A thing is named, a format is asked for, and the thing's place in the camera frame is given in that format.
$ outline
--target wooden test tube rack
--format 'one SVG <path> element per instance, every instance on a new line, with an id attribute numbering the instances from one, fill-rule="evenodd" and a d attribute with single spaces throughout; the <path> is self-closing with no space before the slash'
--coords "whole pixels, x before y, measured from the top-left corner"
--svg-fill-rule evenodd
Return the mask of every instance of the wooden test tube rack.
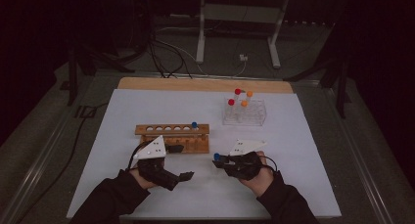
<path id="1" fill-rule="evenodd" d="M 162 135 L 165 144 L 182 145 L 182 153 L 208 153 L 208 124 L 198 124 L 196 129 L 192 128 L 192 124 L 139 124 L 135 127 L 135 134 L 141 135 L 140 143 Z"/>

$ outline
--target test tube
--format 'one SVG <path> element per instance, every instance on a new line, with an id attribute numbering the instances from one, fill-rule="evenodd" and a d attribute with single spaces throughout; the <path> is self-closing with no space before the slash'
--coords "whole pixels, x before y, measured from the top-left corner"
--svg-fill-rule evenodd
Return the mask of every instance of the test tube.
<path id="1" fill-rule="evenodd" d="M 234 113 L 234 109 L 235 109 L 234 105 L 235 105 L 235 100 L 233 100 L 233 99 L 228 100 L 228 111 L 227 111 L 227 114 L 226 114 L 227 118 L 232 117 L 232 115 Z"/>
<path id="2" fill-rule="evenodd" d="M 244 117 L 245 111 L 247 110 L 247 106 L 248 106 L 248 101 L 243 100 L 243 101 L 241 102 L 241 111 L 240 111 L 240 113 L 239 113 L 239 115 L 238 115 L 238 119 L 239 119 L 239 121 L 241 121 L 241 120 L 242 120 L 242 118 Z"/>
<path id="3" fill-rule="evenodd" d="M 198 131 L 198 123 L 197 122 L 192 122 L 192 130 L 193 131 Z"/>
<path id="4" fill-rule="evenodd" d="M 247 102 L 249 103 L 250 102 L 250 100 L 251 100 L 251 97 L 253 96 L 253 91 L 248 91 L 247 92 Z"/>
<path id="5" fill-rule="evenodd" d="M 198 130 L 198 123 L 197 122 L 192 122 L 192 129 L 197 131 Z"/>
<path id="6" fill-rule="evenodd" d="M 239 98 L 240 94 L 241 94 L 241 89 L 239 89 L 239 88 L 235 89 L 235 96 L 234 96 L 235 102 L 238 101 L 238 98 Z"/>
<path id="7" fill-rule="evenodd" d="M 213 160 L 214 161 L 219 161 L 219 159 L 220 159 L 220 154 L 219 153 L 213 154 Z"/>

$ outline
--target metal frame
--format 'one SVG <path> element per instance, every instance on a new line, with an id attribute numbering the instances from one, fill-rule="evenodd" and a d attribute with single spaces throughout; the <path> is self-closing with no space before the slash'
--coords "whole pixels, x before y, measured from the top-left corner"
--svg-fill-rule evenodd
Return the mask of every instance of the metal frame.
<path id="1" fill-rule="evenodd" d="M 78 92 L 79 95 L 73 99 L 72 105 L 67 107 L 62 113 L 62 116 L 59 119 L 54 131 L 49 136 L 47 143 L 43 146 L 36 160 L 24 176 L 24 179 L 19 185 L 11 201 L 8 203 L 4 212 L 2 213 L 0 217 L 0 223 L 16 223 L 18 218 L 20 218 L 20 215 L 22 215 L 23 210 L 26 208 L 27 202 L 30 199 L 30 196 L 32 195 L 37 183 L 42 177 L 43 172 L 51 159 L 51 156 L 53 155 L 53 152 L 59 147 L 59 141 L 61 140 L 62 134 L 67 127 L 69 119 L 75 113 L 80 101 L 92 83 L 92 80 L 93 77 L 91 76 L 84 76 L 84 78 L 82 78 L 82 84 Z"/>
<path id="2" fill-rule="evenodd" d="M 269 54 L 271 56 L 272 66 L 280 68 L 281 63 L 278 58 L 275 42 L 277 41 L 285 11 L 289 0 L 283 0 L 281 8 L 264 8 L 264 7 L 246 7 L 231 6 L 219 4 L 207 4 L 205 0 L 201 0 L 200 11 L 200 27 L 198 50 L 196 53 L 196 63 L 202 64 L 205 55 L 205 20 L 221 20 L 221 21 L 239 21 L 239 22 L 267 22 L 275 23 L 275 29 L 271 36 L 268 37 L 267 43 Z"/>
<path id="3" fill-rule="evenodd" d="M 366 162 L 364 161 L 364 158 L 361 154 L 361 151 L 359 150 L 357 143 L 355 142 L 353 136 L 351 136 L 350 130 L 348 129 L 344 120 L 337 113 L 337 107 L 335 106 L 335 103 L 333 101 L 334 99 L 336 99 L 336 95 L 333 92 L 333 89 L 323 89 L 323 91 L 325 91 L 324 94 L 332 110 L 333 117 L 339 124 L 340 128 L 342 129 L 343 135 L 345 136 L 346 148 L 350 152 L 356 171 L 366 191 L 366 195 L 369 198 L 370 203 L 372 204 L 373 210 L 375 211 L 379 223 L 393 224 L 394 222 L 392 216 L 388 211 L 384 200 L 382 199 L 382 195 L 379 191 L 378 186 L 376 185 L 375 180 L 370 174 L 369 168 L 367 167 Z"/>

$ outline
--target white paper sheet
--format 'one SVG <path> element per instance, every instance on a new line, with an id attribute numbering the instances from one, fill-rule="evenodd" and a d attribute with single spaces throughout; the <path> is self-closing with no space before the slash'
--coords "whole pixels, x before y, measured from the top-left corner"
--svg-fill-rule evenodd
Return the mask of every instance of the white paper sheet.
<path id="1" fill-rule="evenodd" d="M 207 123 L 210 153 L 168 155 L 165 169 L 178 175 L 194 171 L 171 192 L 152 193 L 131 215 L 133 219 L 257 219 L 269 217 L 254 194 L 237 179 L 214 167 L 213 154 L 229 154 L 237 139 L 264 140 L 261 150 L 273 158 L 287 184 L 294 185 L 319 217 L 340 216 L 325 168 L 296 94 L 255 93 L 265 101 L 262 126 L 222 125 L 226 92 L 115 90 L 70 204 L 73 217 L 91 191 L 124 169 L 140 136 L 137 124 Z"/>

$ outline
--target blue cap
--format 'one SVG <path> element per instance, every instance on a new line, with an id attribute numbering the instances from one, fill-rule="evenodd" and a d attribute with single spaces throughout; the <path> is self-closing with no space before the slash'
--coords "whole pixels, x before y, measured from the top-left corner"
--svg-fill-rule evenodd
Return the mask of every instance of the blue cap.
<path id="1" fill-rule="evenodd" d="M 218 161 L 219 159 L 220 159 L 220 154 L 219 153 L 213 154 L 213 160 L 214 161 Z"/>

